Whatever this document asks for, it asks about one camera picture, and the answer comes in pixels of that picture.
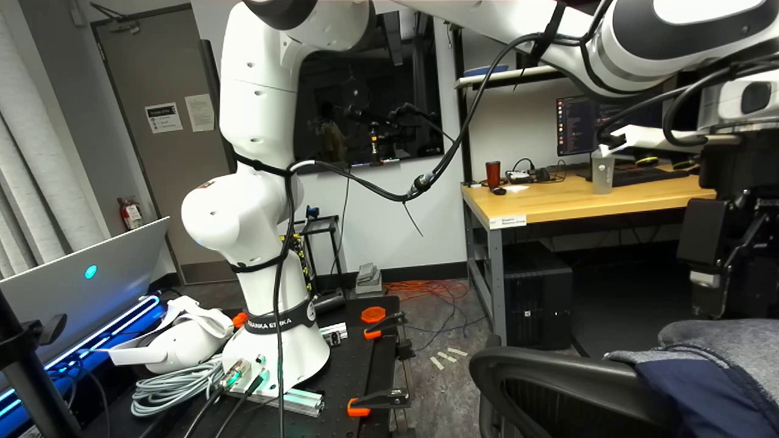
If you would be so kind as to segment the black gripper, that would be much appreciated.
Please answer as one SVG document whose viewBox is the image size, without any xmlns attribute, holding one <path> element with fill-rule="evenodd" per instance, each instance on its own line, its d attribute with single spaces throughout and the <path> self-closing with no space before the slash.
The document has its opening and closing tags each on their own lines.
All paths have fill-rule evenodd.
<svg viewBox="0 0 779 438">
<path fill-rule="evenodd" d="M 703 320 L 779 315 L 779 134 L 742 134 L 706 147 L 678 259 L 689 268 L 692 311 Z"/>
</svg>

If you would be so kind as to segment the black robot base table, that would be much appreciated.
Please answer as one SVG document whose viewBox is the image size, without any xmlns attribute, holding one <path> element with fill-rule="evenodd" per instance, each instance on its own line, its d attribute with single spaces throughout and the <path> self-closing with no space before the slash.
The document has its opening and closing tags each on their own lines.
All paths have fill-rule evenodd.
<svg viewBox="0 0 779 438">
<path fill-rule="evenodd" d="M 348 338 L 331 350 L 330 366 L 302 382 L 302 389 L 316 393 L 324 406 L 316 417 L 300 412 L 277 412 L 271 404 L 225 396 L 205 415 L 205 399 L 198 396 L 169 415 L 134 418 L 130 415 L 131 378 L 114 370 L 108 384 L 123 382 L 108 406 L 96 404 L 97 417 L 85 427 L 85 438 L 390 438 L 390 404 L 362 410 L 353 417 L 348 401 L 390 393 L 394 387 L 394 350 L 399 334 L 387 326 L 380 338 L 362 336 L 360 315 L 382 306 L 399 311 L 398 298 L 352 299 L 331 321 L 344 321 Z"/>
</svg>

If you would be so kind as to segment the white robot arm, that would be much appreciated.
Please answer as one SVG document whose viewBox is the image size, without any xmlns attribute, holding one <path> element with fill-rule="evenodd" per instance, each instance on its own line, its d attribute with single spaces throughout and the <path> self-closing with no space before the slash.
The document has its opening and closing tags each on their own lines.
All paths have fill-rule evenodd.
<svg viewBox="0 0 779 438">
<path fill-rule="evenodd" d="M 603 0 L 591 14 L 560 0 L 398 3 L 534 55 L 602 98 L 649 94 L 776 38 L 776 0 Z M 236 0 L 226 18 L 220 129 L 236 171 L 187 193 L 181 213 L 187 233 L 233 268 L 248 306 L 221 362 L 243 361 L 269 394 L 319 375 L 331 358 L 302 264 L 281 233 L 298 195 L 302 64 L 359 49 L 372 22 L 372 0 Z"/>
</svg>

